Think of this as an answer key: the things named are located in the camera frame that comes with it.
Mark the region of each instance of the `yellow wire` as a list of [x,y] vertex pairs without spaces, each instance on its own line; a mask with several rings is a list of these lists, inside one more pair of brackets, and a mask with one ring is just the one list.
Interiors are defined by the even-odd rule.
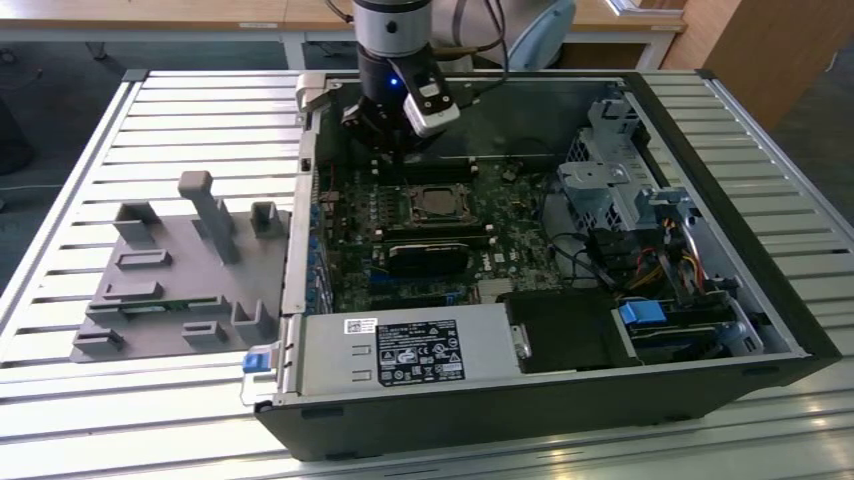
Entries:
[[655,269],[650,273],[646,274],[646,276],[641,280],[638,280],[635,283],[633,283],[629,286],[629,290],[634,290],[635,288],[638,288],[645,283],[651,282],[655,279],[655,277],[658,276],[658,274],[661,274],[661,273],[662,273],[662,267],[659,265],[658,267],[655,267]]
[[697,265],[697,260],[694,260],[687,255],[682,257],[682,260],[687,260],[691,263],[691,267],[694,267],[694,276],[697,276],[699,273],[699,266]]

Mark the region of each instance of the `aluminum table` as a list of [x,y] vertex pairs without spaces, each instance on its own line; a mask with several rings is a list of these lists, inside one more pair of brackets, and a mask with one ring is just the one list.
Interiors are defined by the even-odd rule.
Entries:
[[[759,391],[697,421],[300,463],[240,401],[240,352],[70,363],[122,201],[152,200],[160,215],[190,213],[178,178],[206,169],[232,212],[260,199],[290,207],[296,76],[151,72],[123,82],[0,299],[0,478],[717,480],[851,473],[854,232],[722,85],[694,72],[645,77],[846,356],[797,384]],[[659,142],[653,151],[663,155]],[[678,184],[666,162],[663,171]],[[254,387],[271,389],[264,382]]]

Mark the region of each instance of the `barcode sticker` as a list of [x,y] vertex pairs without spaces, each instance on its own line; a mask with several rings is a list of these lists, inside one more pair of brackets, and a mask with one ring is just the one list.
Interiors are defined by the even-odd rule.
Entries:
[[344,320],[344,334],[352,335],[356,333],[374,332],[376,332],[375,318],[348,318]]
[[278,23],[246,22],[240,24],[240,28],[279,28]]

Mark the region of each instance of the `desk leg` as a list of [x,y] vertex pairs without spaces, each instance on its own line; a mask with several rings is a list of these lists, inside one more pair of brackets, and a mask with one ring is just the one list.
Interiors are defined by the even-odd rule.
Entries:
[[650,39],[641,60],[638,60],[638,70],[658,70],[667,56],[667,50],[670,50],[670,44],[675,38],[675,33],[657,33]]
[[284,57],[288,61],[288,70],[306,70],[306,43],[304,32],[282,32],[282,45],[284,46]]
[[104,42],[86,42],[86,48],[90,50],[90,55],[95,60],[104,60],[107,58],[107,47]]

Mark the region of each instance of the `power supply label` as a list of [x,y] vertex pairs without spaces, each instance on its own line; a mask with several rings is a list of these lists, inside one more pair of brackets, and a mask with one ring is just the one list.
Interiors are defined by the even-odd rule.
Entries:
[[457,320],[376,325],[376,363],[384,387],[465,380]]

